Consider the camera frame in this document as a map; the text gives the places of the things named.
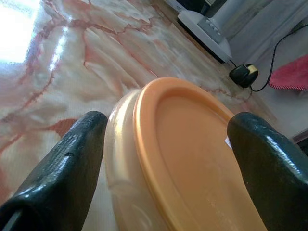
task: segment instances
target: plastic container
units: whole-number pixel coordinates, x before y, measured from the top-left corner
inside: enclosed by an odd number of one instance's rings
[[[154,80],[120,100],[104,157],[121,231],[266,230],[225,142],[232,116],[177,78]]]

